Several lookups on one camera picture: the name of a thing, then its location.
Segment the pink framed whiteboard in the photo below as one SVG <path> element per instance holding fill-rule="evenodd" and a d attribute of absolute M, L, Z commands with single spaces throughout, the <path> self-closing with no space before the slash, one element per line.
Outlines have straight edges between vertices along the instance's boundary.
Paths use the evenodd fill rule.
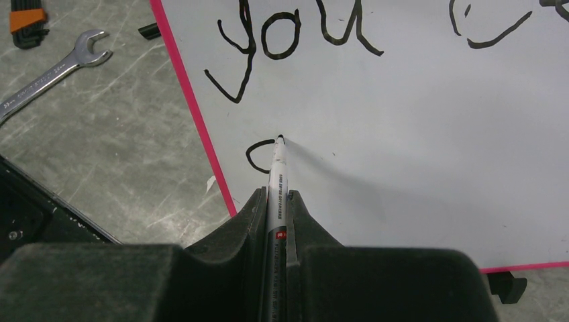
<path fill-rule="evenodd" d="M 568 265 L 567 1 L 153 1 L 230 215 L 288 184 L 346 246 Z"/>

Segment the black marker cap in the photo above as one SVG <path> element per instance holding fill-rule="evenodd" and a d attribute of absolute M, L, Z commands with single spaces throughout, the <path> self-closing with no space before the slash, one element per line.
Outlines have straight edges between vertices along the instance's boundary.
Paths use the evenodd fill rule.
<path fill-rule="evenodd" d="M 146 40 L 153 40 L 161 36 L 160 29 L 156 22 L 138 28 L 138 32 Z"/>

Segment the white whiteboard marker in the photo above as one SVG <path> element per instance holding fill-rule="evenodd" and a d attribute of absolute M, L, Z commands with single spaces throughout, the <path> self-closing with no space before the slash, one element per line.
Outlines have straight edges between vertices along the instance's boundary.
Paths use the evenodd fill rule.
<path fill-rule="evenodd" d="M 287 244 L 287 147 L 279 135 L 274 151 L 267 186 L 266 254 L 260 302 L 259 321 L 286 320 L 286 244 Z"/>

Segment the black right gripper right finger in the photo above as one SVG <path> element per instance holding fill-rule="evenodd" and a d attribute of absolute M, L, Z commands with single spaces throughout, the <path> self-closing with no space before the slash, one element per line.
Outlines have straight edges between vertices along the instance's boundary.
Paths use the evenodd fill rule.
<path fill-rule="evenodd" d="M 456 250 L 343 246 L 298 191 L 287 202 L 288 321 L 496 321 L 474 262 Z"/>

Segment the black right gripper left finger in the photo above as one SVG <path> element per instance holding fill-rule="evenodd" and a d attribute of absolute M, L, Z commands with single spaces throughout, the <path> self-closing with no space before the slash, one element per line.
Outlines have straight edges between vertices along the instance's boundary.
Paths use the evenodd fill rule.
<path fill-rule="evenodd" d="M 1 265 L 2 321 L 256 321 L 266 189 L 197 243 L 36 243 Z"/>

